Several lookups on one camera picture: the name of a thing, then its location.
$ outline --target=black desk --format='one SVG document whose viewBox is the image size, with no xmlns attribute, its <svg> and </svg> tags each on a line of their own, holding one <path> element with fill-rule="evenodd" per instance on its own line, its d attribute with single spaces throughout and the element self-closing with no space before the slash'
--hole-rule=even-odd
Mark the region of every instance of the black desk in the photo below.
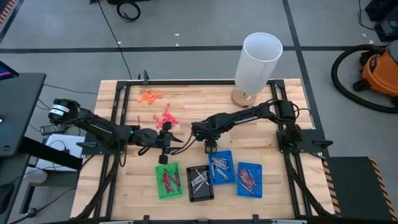
<svg viewBox="0 0 398 224">
<path fill-rule="evenodd" d="M 25 73 L 17 78 L 0 81 L 0 185 L 24 175 L 30 156 L 61 166 L 79 169 L 82 159 L 52 149 L 25 137 L 25 132 L 42 91 L 44 73 Z M 6 224 L 14 205 L 22 178 L 13 182 L 14 192 L 7 210 L 0 214 Z"/>
</svg>

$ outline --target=computer monitor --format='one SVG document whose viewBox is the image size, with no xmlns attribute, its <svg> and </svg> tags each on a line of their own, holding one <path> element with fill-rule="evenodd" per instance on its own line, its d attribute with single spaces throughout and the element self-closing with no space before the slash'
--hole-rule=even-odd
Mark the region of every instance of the computer monitor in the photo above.
<svg viewBox="0 0 398 224">
<path fill-rule="evenodd" d="M 8 67 L 5 63 L 0 61 L 0 80 L 18 77 L 19 74 L 12 68 Z"/>
</svg>

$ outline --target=black tray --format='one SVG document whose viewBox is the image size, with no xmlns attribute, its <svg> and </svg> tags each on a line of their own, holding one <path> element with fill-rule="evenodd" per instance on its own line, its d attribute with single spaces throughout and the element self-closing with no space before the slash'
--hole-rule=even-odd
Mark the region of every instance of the black tray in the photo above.
<svg viewBox="0 0 398 224">
<path fill-rule="evenodd" d="M 199 172 L 203 172 L 203 171 L 207 170 L 207 182 L 209 183 L 209 186 L 207 186 L 207 184 L 203 184 L 197 192 L 193 193 L 193 191 L 196 189 L 197 185 L 192 187 L 191 180 L 198 177 L 196 170 Z M 209 171 L 208 165 L 188 167 L 187 168 L 187 179 L 188 179 L 189 200 L 191 202 L 201 202 L 204 200 L 214 199 L 213 184 L 211 184 L 210 171 Z"/>
</svg>

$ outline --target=cork base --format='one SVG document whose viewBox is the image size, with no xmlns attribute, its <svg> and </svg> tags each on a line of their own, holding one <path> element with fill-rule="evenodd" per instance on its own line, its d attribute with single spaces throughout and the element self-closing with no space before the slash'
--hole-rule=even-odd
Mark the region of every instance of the cork base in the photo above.
<svg viewBox="0 0 398 224">
<path fill-rule="evenodd" d="M 245 95 L 242 90 L 239 90 L 237 88 L 232 90 L 231 100 L 238 107 L 247 108 L 253 105 L 254 102 L 256 101 L 257 96 L 252 95 L 250 99 L 248 99 L 248 97 L 249 96 Z"/>
</svg>

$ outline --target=orange and black striped edge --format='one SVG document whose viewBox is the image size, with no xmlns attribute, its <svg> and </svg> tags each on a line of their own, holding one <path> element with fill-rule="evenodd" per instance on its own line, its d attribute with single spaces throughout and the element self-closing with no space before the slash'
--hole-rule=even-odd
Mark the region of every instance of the orange and black striped edge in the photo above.
<svg viewBox="0 0 398 224">
<path fill-rule="evenodd" d="M 17 3 L 17 0 L 10 0 L 2 13 L 0 14 L 0 24 L 4 23 L 6 20 L 8 14 L 11 12 L 11 9 L 14 7 L 14 5 Z"/>
<path fill-rule="evenodd" d="M 336 215 L 340 215 L 341 211 L 340 211 L 340 207 L 338 205 L 336 190 L 335 190 L 335 186 L 333 185 L 333 179 L 331 178 L 331 175 L 330 175 L 329 164 L 325 159 L 322 159 L 322 161 L 323 161 L 323 171 L 325 171 L 326 181 L 328 182 L 328 187 L 329 187 L 331 202 L 333 204 L 333 209 L 335 210 Z"/>
<path fill-rule="evenodd" d="M 376 161 L 373 159 L 373 157 L 368 157 L 368 158 L 372 162 L 374 172 L 376 173 L 376 176 L 377 176 L 377 181 L 379 181 L 380 188 L 383 191 L 383 196 L 386 200 L 387 206 L 389 207 L 389 212 L 392 216 L 392 220 L 397 221 L 397 215 L 396 215 L 394 209 L 392 208 L 391 200 L 388 197 L 387 189 L 384 186 L 384 182 L 383 182 L 383 179 L 381 178 L 381 174 L 380 174 L 379 168 L 377 167 Z"/>
</svg>

